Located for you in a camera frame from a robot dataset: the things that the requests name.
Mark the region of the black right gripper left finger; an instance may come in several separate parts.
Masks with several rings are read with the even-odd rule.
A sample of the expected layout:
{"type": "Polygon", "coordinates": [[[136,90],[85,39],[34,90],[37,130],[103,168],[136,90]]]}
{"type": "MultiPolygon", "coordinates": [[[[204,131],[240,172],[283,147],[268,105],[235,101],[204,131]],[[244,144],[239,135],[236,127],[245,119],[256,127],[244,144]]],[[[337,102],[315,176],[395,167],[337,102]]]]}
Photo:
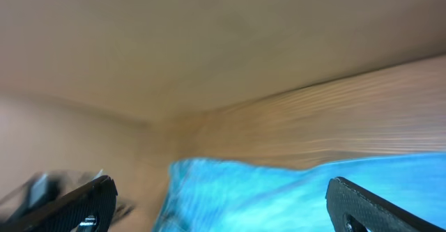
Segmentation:
{"type": "Polygon", "coordinates": [[[40,208],[1,225],[3,232],[71,231],[92,216],[93,231],[107,232],[114,216],[118,192],[109,176],[101,176],[50,201],[40,208]]]}

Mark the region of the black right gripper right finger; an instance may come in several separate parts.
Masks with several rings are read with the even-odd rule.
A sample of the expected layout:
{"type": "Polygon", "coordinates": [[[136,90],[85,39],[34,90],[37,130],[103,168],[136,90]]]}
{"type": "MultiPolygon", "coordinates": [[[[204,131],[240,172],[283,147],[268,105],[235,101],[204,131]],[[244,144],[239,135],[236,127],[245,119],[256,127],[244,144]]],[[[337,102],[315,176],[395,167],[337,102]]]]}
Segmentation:
{"type": "Polygon", "coordinates": [[[445,232],[342,177],[330,180],[325,199],[336,232],[445,232]]]}

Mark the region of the light blue denim jeans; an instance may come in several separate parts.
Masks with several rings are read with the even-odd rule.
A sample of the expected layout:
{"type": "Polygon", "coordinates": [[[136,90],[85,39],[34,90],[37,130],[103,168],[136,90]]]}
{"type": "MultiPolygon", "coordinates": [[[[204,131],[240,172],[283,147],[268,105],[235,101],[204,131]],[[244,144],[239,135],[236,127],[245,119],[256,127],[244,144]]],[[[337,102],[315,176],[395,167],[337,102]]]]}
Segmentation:
{"type": "Polygon", "coordinates": [[[191,158],[174,162],[154,231],[331,231],[325,194],[344,177],[445,226],[445,154],[367,157],[306,170],[191,158]]]}

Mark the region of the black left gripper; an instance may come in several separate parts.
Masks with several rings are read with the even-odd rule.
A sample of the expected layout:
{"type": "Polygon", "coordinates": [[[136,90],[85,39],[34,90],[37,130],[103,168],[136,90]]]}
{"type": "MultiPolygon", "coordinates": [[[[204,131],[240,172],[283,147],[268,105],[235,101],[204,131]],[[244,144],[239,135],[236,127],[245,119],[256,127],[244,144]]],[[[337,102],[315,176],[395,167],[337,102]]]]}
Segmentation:
{"type": "MultiPolygon", "coordinates": [[[[12,192],[1,198],[1,224],[12,222],[55,201],[67,193],[96,178],[107,176],[103,172],[78,173],[70,171],[50,171],[38,173],[12,192]]],[[[126,218],[134,210],[134,202],[117,196],[116,208],[111,225],[126,218]]],[[[93,225],[94,218],[88,217],[80,225],[93,225]]]]}

